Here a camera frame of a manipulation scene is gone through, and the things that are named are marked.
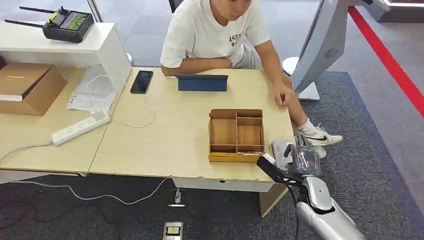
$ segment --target gray shorts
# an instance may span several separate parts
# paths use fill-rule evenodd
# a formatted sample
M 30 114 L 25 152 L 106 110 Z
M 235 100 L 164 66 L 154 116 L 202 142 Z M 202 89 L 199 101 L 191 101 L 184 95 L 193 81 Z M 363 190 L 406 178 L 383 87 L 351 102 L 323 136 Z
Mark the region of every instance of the gray shorts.
M 261 69 L 261 58 L 251 45 L 243 43 L 243 57 L 234 64 L 233 69 Z

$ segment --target red floor line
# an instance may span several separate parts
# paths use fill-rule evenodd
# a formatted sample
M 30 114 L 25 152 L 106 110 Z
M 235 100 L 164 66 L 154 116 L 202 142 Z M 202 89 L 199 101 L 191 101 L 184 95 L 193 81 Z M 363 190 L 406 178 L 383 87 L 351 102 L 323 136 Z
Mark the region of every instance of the red floor line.
M 356 26 L 368 41 L 371 48 L 377 54 L 380 61 L 383 63 L 387 71 L 399 85 L 400 89 L 405 93 L 406 97 L 418 110 L 424 118 L 424 96 L 412 82 L 409 76 L 404 72 L 399 63 L 395 60 L 383 42 L 379 39 L 376 33 L 371 29 L 370 25 L 365 21 L 362 15 L 358 12 L 356 7 L 350 6 L 348 10 L 350 16 L 355 22 Z

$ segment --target desk leg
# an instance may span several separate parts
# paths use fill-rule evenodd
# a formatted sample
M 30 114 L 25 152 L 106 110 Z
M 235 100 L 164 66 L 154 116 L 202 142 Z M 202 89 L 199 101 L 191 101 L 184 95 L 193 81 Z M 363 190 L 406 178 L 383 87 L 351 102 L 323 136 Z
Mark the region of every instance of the desk leg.
M 287 187 L 281 183 L 274 183 L 268 192 L 259 193 L 260 215 L 265 217 L 270 210 L 280 201 L 287 193 Z

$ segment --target black cable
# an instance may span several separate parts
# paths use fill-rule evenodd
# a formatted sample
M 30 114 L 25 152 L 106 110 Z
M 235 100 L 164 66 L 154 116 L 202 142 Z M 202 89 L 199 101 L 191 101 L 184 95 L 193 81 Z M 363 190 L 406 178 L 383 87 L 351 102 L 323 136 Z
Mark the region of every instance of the black cable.
M 126 212 L 125 215 L 120 218 L 120 219 L 116 219 L 116 220 L 110 220 L 108 219 L 108 217 L 106 216 L 106 214 L 104 213 L 104 211 L 102 210 L 102 208 L 97 205 L 97 204 L 93 204 L 93 203 L 78 203 L 78 204 L 74 204 L 70 207 L 68 207 L 64 212 L 60 213 L 59 215 L 52 217 L 50 219 L 42 219 L 39 216 L 42 214 L 39 214 L 39 208 L 38 208 L 38 202 L 26 202 L 26 201 L 12 201 L 6 204 L 3 204 L 2 206 L 0 206 L 0 212 L 3 209 L 9 209 L 11 206 L 13 205 L 23 205 L 25 206 L 25 211 L 22 215 L 20 215 L 18 217 L 18 219 L 10 224 L 7 224 L 5 226 L 1 226 L 0 225 L 0 231 L 1 230 L 6 230 L 9 229 L 11 227 L 14 227 L 15 225 L 17 225 L 18 223 L 20 223 L 25 217 L 28 216 L 28 214 L 30 213 L 30 210 L 33 211 L 33 217 L 32 217 L 32 221 L 34 223 L 37 224 L 48 224 L 54 221 L 57 221 L 61 218 L 63 218 L 64 216 L 66 216 L 68 213 L 74 211 L 77 208 L 80 207 L 88 207 L 88 208 L 95 208 L 96 210 L 98 210 L 100 212 L 101 218 L 103 219 L 103 221 L 105 221 L 107 224 L 109 225 L 116 225 L 115 227 L 115 231 L 117 233 L 117 239 L 120 240 L 121 239 L 121 233 L 122 233 L 122 228 L 121 228 L 121 224 L 123 222 L 123 220 L 128 216 L 128 215 L 135 215 L 136 220 L 140 223 L 143 224 L 143 222 L 140 219 L 140 216 L 138 214 L 136 214 L 135 212 Z
M 291 198 L 293 199 L 294 214 L 296 214 L 296 234 L 294 239 L 298 240 L 299 239 L 299 217 L 298 217 L 298 214 L 296 213 L 296 206 L 297 206 L 296 197 L 295 197 L 295 194 L 293 193 L 292 188 L 286 182 L 284 182 L 284 185 L 288 189 L 288 192 L 290 193 Z

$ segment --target paper sheet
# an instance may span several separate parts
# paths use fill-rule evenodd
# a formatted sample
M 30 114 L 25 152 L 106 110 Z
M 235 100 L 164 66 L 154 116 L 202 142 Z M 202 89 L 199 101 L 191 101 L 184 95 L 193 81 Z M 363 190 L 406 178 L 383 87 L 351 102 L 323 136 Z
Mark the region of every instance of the paper sheet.
M 92 79 L 99 75 L 106 75 L 101 66 L 93 66 L 87 69 L 81 82 L 70 96 L 66 109 L 109 112 L 109 108 L 117 95 L 111 80 L 107 76 L 100 76 L 87 86 Z

